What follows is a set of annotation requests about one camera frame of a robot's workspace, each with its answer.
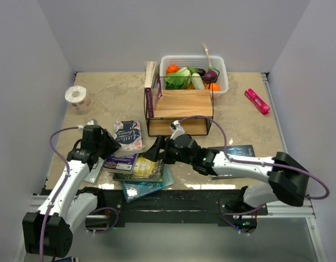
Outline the purple Treehouse paperback book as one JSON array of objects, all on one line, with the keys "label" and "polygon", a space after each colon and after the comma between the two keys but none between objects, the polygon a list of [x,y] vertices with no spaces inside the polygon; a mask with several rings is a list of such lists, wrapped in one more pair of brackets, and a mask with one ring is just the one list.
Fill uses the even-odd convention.
[{"label": "purple Treehouse paperback book", "polygon": [[161,92],[161,78],[160,78],[160,64],[154,61],[145,61],[145,100],[147,116],[153,118],[155,109],[159,99],[162,96]]}]

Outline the Little Women book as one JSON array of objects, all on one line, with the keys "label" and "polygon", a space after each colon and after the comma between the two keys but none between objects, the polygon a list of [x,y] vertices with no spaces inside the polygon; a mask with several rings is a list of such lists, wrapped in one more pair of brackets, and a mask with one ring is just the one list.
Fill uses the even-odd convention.
[{"label": "Little Women book", "polygon": [[115,121],[114,139],[121,147],[114,153],[116,157],[129,156],[143,152],[143,137],[140,121]]}]

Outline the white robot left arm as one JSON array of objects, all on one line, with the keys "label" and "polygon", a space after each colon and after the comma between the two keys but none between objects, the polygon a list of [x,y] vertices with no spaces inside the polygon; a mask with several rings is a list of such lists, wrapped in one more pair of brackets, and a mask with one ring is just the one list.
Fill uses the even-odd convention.
[{"label": "white robot left arm", "polygon": [[34,212],[27,212],[22,220],[25,250],[45,256],[64,258],[73,242],[74,232],[90,213],[100,214],[106,208],[101,189],[84,189],[80,184],[100,159],[106,159],[120,148],[110,133],[99,125],[77,126],[82,132],[66,157],[50,144],[65,167],[51,193]]}]

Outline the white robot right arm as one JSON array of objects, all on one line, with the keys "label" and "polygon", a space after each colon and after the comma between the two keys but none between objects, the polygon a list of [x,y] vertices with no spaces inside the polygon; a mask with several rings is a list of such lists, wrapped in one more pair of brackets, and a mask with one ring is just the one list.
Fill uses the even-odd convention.
[{"label": "white robot right arm", "polygon": [[256,207],[281,201],[301,207],[308,185],[307,170],[285,152],[274,157],[244,157],[212,148],[202,148],[188,134],[175,139],[160,135],[143,154],[144,158],[164,164],[182,162],[192,166],[199,174],[229,175],[232,178],[250,178],[260,183],[245,186],[240,196],[228,204],[233,212],[249,214]]}]

